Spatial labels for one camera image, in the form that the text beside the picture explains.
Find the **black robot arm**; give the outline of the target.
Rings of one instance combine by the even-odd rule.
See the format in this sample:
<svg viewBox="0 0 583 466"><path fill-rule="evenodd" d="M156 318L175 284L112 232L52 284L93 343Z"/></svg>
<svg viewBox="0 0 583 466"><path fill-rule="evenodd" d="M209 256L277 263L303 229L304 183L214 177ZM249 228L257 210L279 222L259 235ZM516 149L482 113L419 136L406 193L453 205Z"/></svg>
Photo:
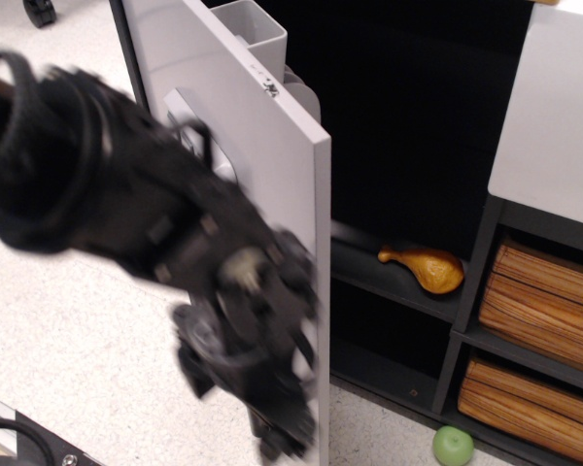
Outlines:
<svg viewBox="0 0 583 466"><path fill-rule="evenodd" d="M315 265L213 168L209 128L187 149L175 129L84 71L0 50L0 240L27 252L80 250L189 292L174 309L178 360L197 396L219 387L247 408L263 464L301 457L317 421L293 370L314 350Z"/></svg>

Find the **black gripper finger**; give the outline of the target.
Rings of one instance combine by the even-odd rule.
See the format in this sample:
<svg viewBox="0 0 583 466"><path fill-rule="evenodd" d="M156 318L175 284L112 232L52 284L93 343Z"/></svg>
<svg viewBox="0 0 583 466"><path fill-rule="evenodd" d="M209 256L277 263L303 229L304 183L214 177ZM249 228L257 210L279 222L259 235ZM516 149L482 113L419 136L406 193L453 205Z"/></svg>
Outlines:
<svg viewBox="0 0 583 466"><path fill-rule="evenodd" d="M309 431L292 431L266 427L260 435L259 454L262 461L277 461L282 455L303 459L309 450Z"/></svg>
<svg viewBox="0 0 583 466"><path fill-rule="evenodd" d="M189 347L179 347L177 351L179 365L194 395L201 399L214 387L214 382L205 372L201 361Z"/></svg>

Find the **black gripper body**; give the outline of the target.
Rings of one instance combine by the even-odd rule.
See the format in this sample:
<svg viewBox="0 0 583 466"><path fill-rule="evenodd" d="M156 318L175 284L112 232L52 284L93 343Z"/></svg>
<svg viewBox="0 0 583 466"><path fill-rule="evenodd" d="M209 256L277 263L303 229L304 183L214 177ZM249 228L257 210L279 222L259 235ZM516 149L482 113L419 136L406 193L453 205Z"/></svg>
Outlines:
<svg viewBox="0 0 583 466"><path fill-rule="evenodd" d="M312 449L317 422L309 408L308 385L294 373L290 356L278 357L261 345L228 352L221 322L208 304L180 305L173 310L172 320L179 347L193 350L214 387L255 410L270 427L307 429Z"/></svg>

